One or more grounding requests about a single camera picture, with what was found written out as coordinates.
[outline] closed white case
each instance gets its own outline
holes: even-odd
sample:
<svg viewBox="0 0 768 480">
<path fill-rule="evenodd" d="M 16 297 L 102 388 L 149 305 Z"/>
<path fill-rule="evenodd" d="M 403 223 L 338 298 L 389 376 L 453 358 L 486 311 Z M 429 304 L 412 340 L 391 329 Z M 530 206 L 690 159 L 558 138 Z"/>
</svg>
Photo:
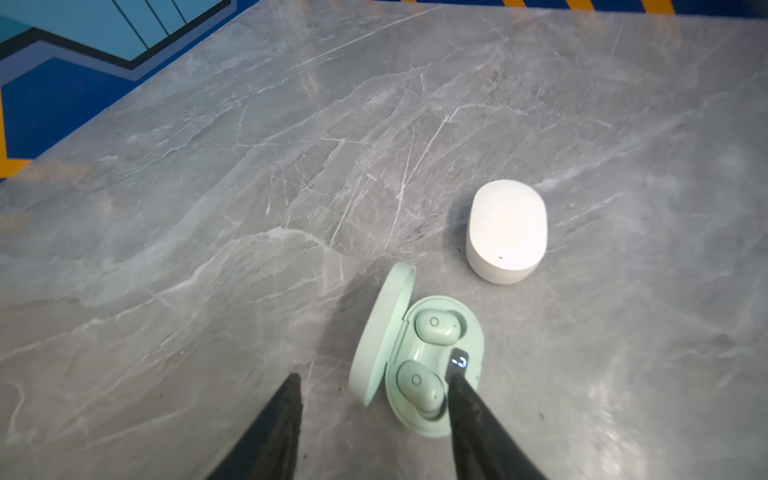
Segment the closed white case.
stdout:
<svg viewBox="0 0 768 480">
<path fill-rule="evenodd" d="M 491 283 L 527 277 L 547 250 L 547 209 L 536 190 L 514 180 L 480 187 L 467 227 L 467 260 Z"/>
</svg>

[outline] teal panel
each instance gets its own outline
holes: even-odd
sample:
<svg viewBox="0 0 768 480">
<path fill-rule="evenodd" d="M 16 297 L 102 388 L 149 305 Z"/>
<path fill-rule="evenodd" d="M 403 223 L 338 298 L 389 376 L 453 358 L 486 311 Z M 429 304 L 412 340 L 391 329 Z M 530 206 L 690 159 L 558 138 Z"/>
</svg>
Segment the teal panel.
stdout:
<svg viewBox="0 0 768 480">
<path fill-rule="evenodd" d="M 111 0 L 1 1 L 0 15 L 126 60 L 146 50 Z"/>
<path fill-rule="evenodd" d="M 148 0 L 152 5 L 154 12 L 160 19 L 161 23 L 168 30 L 168 33 L 174 33 L 176 30 L 184 26 L 184 20 L 179 15 L 178 10 L 174 7 L 174 3 L 171 0 Z"/>
<path fill-rule="evenodd" d="M 179 10 L 187 22 L 192 22 L 195 18 L 211 10 L 221 0 L 176 0 Z"/>
<path fill-rule="evenodd" d="M 115 0 L 131 25 L 148 47 L 157 44 L 167 35 L 163 26 L 144 0 Z"/>
<path fill-rule="evenodd" d="M 28 28 L 29 25 L 14 22 L 10 18 L 6 18 L 0 15 L 0 41 L 8 40 L 10 37 L 15 37 Z"/>
</svg>

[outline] digital display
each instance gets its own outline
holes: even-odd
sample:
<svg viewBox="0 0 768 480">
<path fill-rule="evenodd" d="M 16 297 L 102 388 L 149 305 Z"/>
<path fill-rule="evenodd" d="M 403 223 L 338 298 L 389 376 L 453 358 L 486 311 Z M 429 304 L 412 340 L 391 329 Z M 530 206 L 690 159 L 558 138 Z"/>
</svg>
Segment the digital display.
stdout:
<svg viewBox="0 0 768 480">
<path fill-rule="evenodd" d="M 445 369 L 445 381 L 450 382 L 454 375 L 464 376 L 469 365 L 469 354 L 462 349 L 454 348 L 448 358 L 448 368 Z"/>
</svg>

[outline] black stripe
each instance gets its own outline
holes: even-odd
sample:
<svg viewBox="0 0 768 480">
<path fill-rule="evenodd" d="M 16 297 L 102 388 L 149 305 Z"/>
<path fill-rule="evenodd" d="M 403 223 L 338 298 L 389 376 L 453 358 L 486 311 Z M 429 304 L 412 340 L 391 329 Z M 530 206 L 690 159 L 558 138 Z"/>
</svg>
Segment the black stripe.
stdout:
<svg viewBox="0 0 768 480">
<path fill-rule="evenodd" d="M 160 21 L 160 17 L 157 16 L 157 13 L 154 12 L 154 8 L 152 8 L 152 5 L 149 4 L 149 0 L 144 0 L 144 3 L 147 4 L 147 7 L 152 11 L 152 15 L 154 15 L 154 19 L 157 20 L 157 23 L 160 24 L 161 27 L 163 27 L 163 31 L 165 32 L 165 36 L 167 37 L 170 35 L 168 33 L 168 30 L 165 29 L 165 25 L 163 25 L 163 22 Z"/>
<path fill-rule="evenodd" d="M 146 50 L 147 48 L 149 48 L 149 47 L 147 46 L 147 43 L 146 43 L 146 42 L 144 41 L 144 39 L 141 37 L 141 35 L 139 35 L 139 32 L 138 32 L 138 30 L 136 30 L 136 28 L 134 28 L 134 24 L 132 24 L 132 23 L 131 23 L 131 21 L 130 21 L 130 20 L 128 20 L 128 17 L 127 17 L 127 16 L 125 16 L 125 12 L 123 12 L 123 9 L 122 9 L 122 8 L 120 8 L 120 5 L 118 5 L 118 3 L 117 3 L 115 0 L 112 0 L 112 5 L 114 5 L 115 7 L 117 7 L 117 8 L 118 8 L 118 11 L 120 12 L 120 15 L 123 15 L 123 18 L 125 18 L 125 21 L 126 21 L 126 22 L 128 23 L 128 25 L 131 27 L 131 30 L 133 30 L 133 31 L 134 31 L 134 33 L 136 34 L 136 36 L 137 36 L 137 37 L 139 37 L 139 40 L 141 40 L 141 43 L 142 43 L 142 44 L 144 44 L 144 49 Z"/>
<path fill-rule="evenodd" d="M 176 5 L 176 0 L 170 0 L 170 2 L 174 4 L 174 7 L 176 7 L 176 11 L 179 12 L 179 16 L 181 17 L 181 19 L 184 21 L 184 24 L 186 25 L 187 19 L 184 18 L 184 14 L 182 14 L 181 10 L 179 10 L 179 5 Z"/>
<path fill-rule="evenodd" d="M 158 44 L 154 45 L 149 50 L 146 50 L 144 53 L 134 58 L 133 60 L 125 60 L 124 58 L 108 54 L 105 51 L 83 45 L 82 43 L 77 43 L 76 41 L 69 40 L 68 38 L 59 37 L 58 35 L 52 34 L 49 31 L 40 30 L 39 28 L 35 27 L 25 30 L 4 42 L 0 42 L 0 60 L 13 55 L 17 51 L 22 50 L 29 45 L 32 45 L 36 41 L 44 41 L 51 45 L 66 48 L 67 50 L 77 52 L 81 55 L 86 55 L 88 57 L 95 58 L 96 60 L 101 60 L 106 63 L 116 65 L 120 68 L 125 68 L 126 70 L 133 70 L 150 58 L 157 55 L 168 45 L 185 36 L 190 30 L 205 22 L 207 19 L 213 17 L 216 13 L 226 8 L 230 3 L 231 0 L 222 0 L 222 2 L 217 3 L 213 6 L 213 8 L 198 16 L 184 27 L 181 27 L 174 33 L 168 35 Z"/>
</svg>

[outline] open charging case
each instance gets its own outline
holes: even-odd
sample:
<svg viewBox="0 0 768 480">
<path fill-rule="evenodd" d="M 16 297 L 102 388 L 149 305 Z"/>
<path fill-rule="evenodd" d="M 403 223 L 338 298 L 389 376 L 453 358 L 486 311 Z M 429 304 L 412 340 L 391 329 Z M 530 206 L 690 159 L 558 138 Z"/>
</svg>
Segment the open charging case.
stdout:
<svg viewBox="0 0 768 480">
<path fill-rule="evenodd" d="M 469 308 L 448 296 L 427 296 L 409 307 L 414 281 L 415 267 L 407 263 L 398 262 L 389 271 L 357 346 L 349 372 L 349 391 L 367 406 L 384 378 L 387 399 L 400 422 L 420 435 L 442 437 L 451 433 L 448 379 L 452 375 L 463 375 L 469 385 L 477 389 L 484 352 L 483 334 Z M 450 318 L 458 319 L 461 332 L 453 344 L 436 345 L 419 337 L 416 319 L 425 310 L 447 312 L 453 315 Z M 424 415 L 403 395 L 403 375 L 401 386 L 398 384 L 398 371 L 406 363 L 413 365 L 410 360 L 436 374 L 442 383 L 444 398 L 433 415 Z M 412 377 L 414 381 L 420 378 L 416 374 Z"/>
</svg>

